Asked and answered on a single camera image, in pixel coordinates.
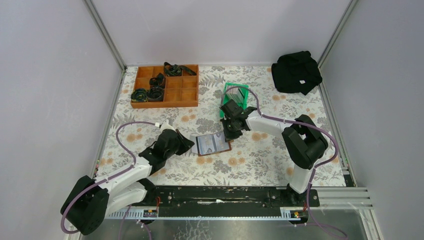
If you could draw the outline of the brown leather card holder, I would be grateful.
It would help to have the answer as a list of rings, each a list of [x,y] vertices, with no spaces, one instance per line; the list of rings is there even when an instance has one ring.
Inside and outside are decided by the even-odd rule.
[[[226,142],[223,131],[200,136],[192,135],[189,139],[194,142],[191,152],[199,156],[214,155],[232,150],[231,143]]]

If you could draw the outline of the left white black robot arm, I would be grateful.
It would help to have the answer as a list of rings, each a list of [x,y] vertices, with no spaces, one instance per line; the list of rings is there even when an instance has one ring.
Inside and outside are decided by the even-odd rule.
[[[119,144],[133,158],[130,163],[101,177],[84,175],[77,180],[60,209],[64,233],[89,235],[107,215],[134,203],[148,206],[154,202],[155,187],[147,178],[162,169],[170,157],[180,156],[195,145],[168,120],[154,126],[160,129],[159,136],[138,155]]]

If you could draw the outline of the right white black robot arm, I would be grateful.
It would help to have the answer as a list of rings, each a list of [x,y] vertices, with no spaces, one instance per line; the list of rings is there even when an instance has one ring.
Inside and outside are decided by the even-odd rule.
[[[313,168],[329,147],[326,138],[312,119],[302,114],[295,120],[283,120],[260,113],[256,107],[243,109],[233,100],[222,105],[220,110],[224,114],[220,121],[227,142],[239,138],[247,131],[266,133],[283,139],[294,163],[286,198],[293,206],[301,205],[307,199],[306,191]]]

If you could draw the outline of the stack of credit cards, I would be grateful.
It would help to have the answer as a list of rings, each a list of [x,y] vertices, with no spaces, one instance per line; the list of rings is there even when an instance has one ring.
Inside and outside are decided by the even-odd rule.
[[[239,87],[234,87],[229,89],[226,92],[226,96],[230,99],[235,101],[236,103],[243,103],[245,100],[245,94],[242,92],[242,90]]]

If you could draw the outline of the floral patterned table mat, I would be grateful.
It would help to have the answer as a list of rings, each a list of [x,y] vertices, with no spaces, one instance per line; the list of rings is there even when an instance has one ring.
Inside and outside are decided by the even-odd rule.
[[[258,95],[260,109],[269,116],[295,119],[309,116],[315,125],[331,130],[319,88],[307,95],[280,93],[268,66],[202,66],[199,69],[199,100],[196,107],[134,109],[130,94],[138,69],[126,71],[102,154],[97,176],[132,162],[159,135],[155,122],[171,119],[186,137],[222,130],[219,104],[226,83],[248,85]],[[157,185],[285,186],[294,173],[284,141],[259,131],[248,131],[231,143],[231,151],[207,156],[187,152],[173,156],[150,180]]]

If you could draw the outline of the green plastic bin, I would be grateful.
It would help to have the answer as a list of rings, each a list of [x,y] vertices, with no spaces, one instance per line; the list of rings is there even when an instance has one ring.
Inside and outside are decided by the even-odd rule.
[[[248,88],[248,85],[243,84],[237,84],[237,83],[226,83],[224,86],[224,91],[226,91],[228,88],[230,89],[228,92],[225,93],[223,98],[223,104],[226,104],[229,100],[234,100],[236,104],[245,109],[247,107],[247,99],[249,95],[249,91],[245,88]]]

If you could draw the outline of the rolled belt lower right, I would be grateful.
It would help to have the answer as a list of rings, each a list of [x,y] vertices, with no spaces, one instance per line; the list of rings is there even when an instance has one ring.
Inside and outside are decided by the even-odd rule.
[[[165,90],[158,86],[158,87],[152,87],[147,92],[147,100],[149,102],[162,102],[164,100]]]

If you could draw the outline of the rolled belt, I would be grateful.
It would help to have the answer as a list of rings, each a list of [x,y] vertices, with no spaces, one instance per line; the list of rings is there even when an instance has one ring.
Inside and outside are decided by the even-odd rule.
[[[194,70],[190,69],[186,65],[170,64],[168,62],[164,62],[163,72],[169,77],[181,77],[183,76],[183,72],[186,72],[189,76],[197,75]]]
[[[130,96],[132,102],[143,103],[148,101],[148,91],[145,88],[135,89]]]
[[[151,88],[155,88],[155,87],[160,87],[160,88],[165,88],[166,86],[166,77],[164,74],[159,73],[157,76],[152,77],[149,80],[149,86]]]
[[[158,86],[158,87],[152,87],[147,92],[147,100],[149,102],[162,102],[164,100],[165,90]]]

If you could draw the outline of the wooden compartment tray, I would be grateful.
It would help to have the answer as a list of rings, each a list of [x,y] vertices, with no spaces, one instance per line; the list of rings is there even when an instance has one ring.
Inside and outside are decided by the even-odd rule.
[[[179,108],[196,107],[199,100],[199,66],[197,64],[186,64],[197,73],[195,76],[183,72],[183,76],[167,76],[164,74],[164,65],[139,66],[136,73],[135,83],[131,94],[135,89],[144,88],[147,91],[151,88],[149,80],[159,73],[166,77],[164,88],[164,99],[158,102],[133,102],[130,104],[134,109],[147,108]]]

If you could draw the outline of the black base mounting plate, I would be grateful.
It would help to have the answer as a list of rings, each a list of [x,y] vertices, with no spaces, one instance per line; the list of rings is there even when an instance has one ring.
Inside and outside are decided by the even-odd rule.
[[[160,185],[133,206],[180,206],[188,203],[255,203],[270,207],[320,205],[316,190],[298,193],[291,187],[273,186],[172,186]]]

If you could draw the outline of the rolled belt lower left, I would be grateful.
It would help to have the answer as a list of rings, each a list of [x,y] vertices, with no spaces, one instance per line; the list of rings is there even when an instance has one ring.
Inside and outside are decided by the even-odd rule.
[[[148,91],[145,88],[135,89],[130,96],[132,102],[143,103],[148,101]]]

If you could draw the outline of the rolled belt middle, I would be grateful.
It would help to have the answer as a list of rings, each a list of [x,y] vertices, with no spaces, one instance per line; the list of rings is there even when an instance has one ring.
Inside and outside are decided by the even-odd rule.
[[[157,76],[152,77],[149,80],[149,86],[151,88],[155,88],[155,87],[160,87],[160,88],[165,88],[166,86],[166,77],[164,74],[159,73]]]

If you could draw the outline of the rolled belt top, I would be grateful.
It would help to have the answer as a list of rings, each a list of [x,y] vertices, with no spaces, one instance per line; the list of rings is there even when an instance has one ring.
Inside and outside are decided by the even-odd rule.
[[[186,72],[189,76],[197,75],[194,70],[190,69],[186,65],[170,64],[168,62],[164,62],[163,72],[169,77],[181,77],[183,76],[183,72]]]

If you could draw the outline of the black cloth bundle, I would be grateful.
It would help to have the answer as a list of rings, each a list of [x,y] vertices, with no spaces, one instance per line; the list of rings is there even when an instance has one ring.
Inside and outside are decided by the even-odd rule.
[[[280,93],[307,95],[323,82],[318,63],[309,51],[285,54],[271,65],[276,90]]]

